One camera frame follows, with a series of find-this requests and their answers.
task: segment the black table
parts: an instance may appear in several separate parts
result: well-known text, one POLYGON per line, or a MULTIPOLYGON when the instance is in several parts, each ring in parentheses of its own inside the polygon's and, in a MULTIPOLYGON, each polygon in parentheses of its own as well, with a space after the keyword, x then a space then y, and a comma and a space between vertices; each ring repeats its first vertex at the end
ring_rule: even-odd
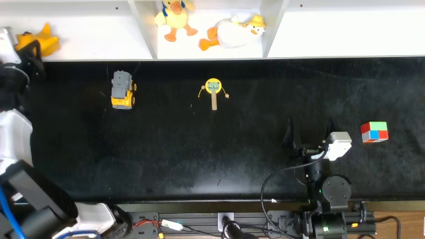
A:
MULTIPOLYGON (((33 162, 75 200, 258 200, 272 171, 299 163, 280 147, 290 116, 311 143, 329 118, 349 132, 332 170, 351 179, 353 200, 425 199, 425 58, 45 66, 31 88, 33 162), (116 70, 138 85, 134 110, 111 107, 116 70), (230 94, 217 112, 197 98, 213 77, 230 94), (368 121, 386 121, 390 139, 363 144, 368 121)), ((272 197, 307 193, 289 172, 269 182, 272 197)))

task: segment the metal bracket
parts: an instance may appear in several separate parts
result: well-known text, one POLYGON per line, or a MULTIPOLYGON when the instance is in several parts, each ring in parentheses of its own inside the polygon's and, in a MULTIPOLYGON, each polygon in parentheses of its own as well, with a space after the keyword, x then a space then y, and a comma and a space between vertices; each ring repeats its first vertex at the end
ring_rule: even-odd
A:
POLYGON ((219 212, 217 213, 217 228, 219 232, 223 231, 223 218, 227 216, 230 220, 234 220, 233 212, 219 212))
MULTIPOLYGON (((133 224, 143 220, 159 220, 158 212, 129 212, 133 224)), ((127 238, 157 238, 158 237, 158 228, 153 223, 143 224, 134 228, 130 235, 127 238)))
MULTIPOLYGON (((284 210, 270 210, 267 212, 268 217, 272 222, 278 223, 278 226, 283 231, 287 231, 289 235, 297 236, 294 228, 290 225, 286 227, 286 224, 294 217, 294 212, 284 211, 284 210)), ((268 230, 276 230, 270 223, 267 223, 268 230)), ((268 236, 271 238, 278 238, 282 235, 276 233, 268 233, 268 236)))

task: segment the white plush duck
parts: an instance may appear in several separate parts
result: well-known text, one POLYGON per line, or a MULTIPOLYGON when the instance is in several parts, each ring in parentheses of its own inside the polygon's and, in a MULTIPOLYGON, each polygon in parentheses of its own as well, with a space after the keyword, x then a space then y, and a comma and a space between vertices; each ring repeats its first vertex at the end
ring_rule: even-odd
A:
POLYGON ((201 50, 208 50, 212 46, 221 45, 226 48, 244 46, 260 38, 266 29, 263 17, 254 15, 251 21, 239 23, 238 17, 233 17, 230 21, 223 20, 217 27, 208 29, 208 39, 201 39, 199 47, 201 50))

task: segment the toy truck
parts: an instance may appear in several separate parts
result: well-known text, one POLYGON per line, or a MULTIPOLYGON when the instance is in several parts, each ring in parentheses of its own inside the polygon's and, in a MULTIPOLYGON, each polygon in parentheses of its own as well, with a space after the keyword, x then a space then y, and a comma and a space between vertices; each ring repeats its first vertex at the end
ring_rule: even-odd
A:
POLYGON ((134 107, 134 93, 136 84, 131 79, 131 74, 124 71, 114 72, 112 79, 112 107, 115 109, 130 110, 134 107))

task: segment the rubik's cube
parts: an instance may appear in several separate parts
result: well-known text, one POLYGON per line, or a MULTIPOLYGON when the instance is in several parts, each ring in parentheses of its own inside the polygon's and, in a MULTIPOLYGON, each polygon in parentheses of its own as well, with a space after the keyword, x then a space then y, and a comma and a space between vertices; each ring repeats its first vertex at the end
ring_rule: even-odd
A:
POLYGON ((363 143, 377 143, 389 138, 386 122, 368 122, 361 126, 363 143))

